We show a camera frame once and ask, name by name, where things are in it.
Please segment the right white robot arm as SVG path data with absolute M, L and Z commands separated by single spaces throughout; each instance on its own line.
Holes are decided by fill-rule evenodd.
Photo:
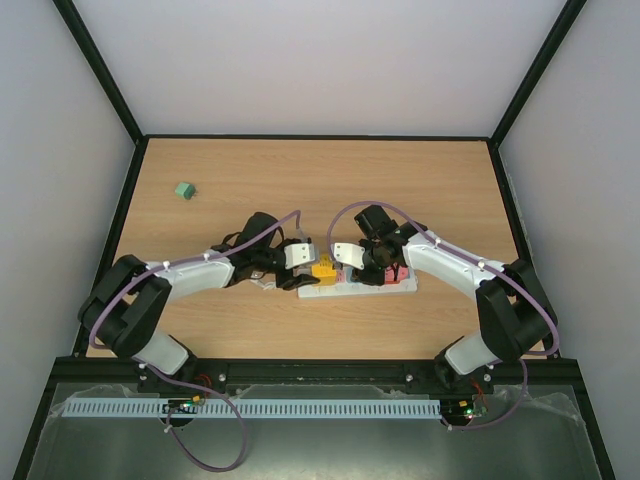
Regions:
M 548 341 L 542 352 L 559 349 L 557 317 L 533 266 L 518 259 L 506 264 L 463 250 L 407 217 L 398 224 L 386 205 L 371 204 L 354 217 L 364 238 L 351 248 L 335 244 L 337 262 L 354 270 L 354 279 L 369 286 L 384 283 L 385 271 L 405 267 L 427 273 L 455 288 L 476 304 L 479 327 L 446 346 L 434 359 L 438 384 L 455 392 L 480 368 L 515 362 Z

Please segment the white power strip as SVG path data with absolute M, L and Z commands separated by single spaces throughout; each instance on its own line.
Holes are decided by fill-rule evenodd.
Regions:
M 299 299 L 324 299 L 354 296 L 376 296 L 394 294 L 413 294 L 418 291 L 418 280 L 412 269 L 410 277 L 396 285 L 367 286 L 350 281 L 351 267 L 337 271 L 337 281 L 333 286 L 303 286 L 297 290 Z

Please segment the red cube socket adapter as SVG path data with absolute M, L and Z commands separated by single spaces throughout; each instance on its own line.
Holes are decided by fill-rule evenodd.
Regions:
M 385 270 L 384 284 L 396 285 L 410 277 L 408 267 L 403 267 L 398 264 L 394 264 Z

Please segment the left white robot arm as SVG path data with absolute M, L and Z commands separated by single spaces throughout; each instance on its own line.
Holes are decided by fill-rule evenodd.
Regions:
M 231 288 L 261 275 L 272 276 L 276 288 L 284 291 L 318 284 L 318 278 L 300 270 L 315 260 L 312 240 L 303 233 L 294 238 L 284 234 L 284 224 L 298 222 L 300 216 L 298 210 L 282 219 L 256 212 L 241 231 L 193 257 L 161 262 L 120 257 L 79 309 L 78 320 L 89 332 L 90 346 L 131 359 L 156 376 L 190 381 L 197 358 L 161 331 L 164 309 L 172 301 Z

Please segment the yellow cube socket adapter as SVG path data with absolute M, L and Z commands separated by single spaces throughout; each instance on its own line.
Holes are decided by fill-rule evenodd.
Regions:
M 320 255 L 318 261 L 311 266 L 311 275 L 319 280 L 317 287 L 336 284 L 338 274 L 329 254 Z

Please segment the green plug adapter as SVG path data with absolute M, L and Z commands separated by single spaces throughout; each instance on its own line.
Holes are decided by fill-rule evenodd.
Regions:
M 197 194 L 197 188 L 189 182 L 180 182 L 174 190 L 174 193 L 183 200 L 191 200 Z

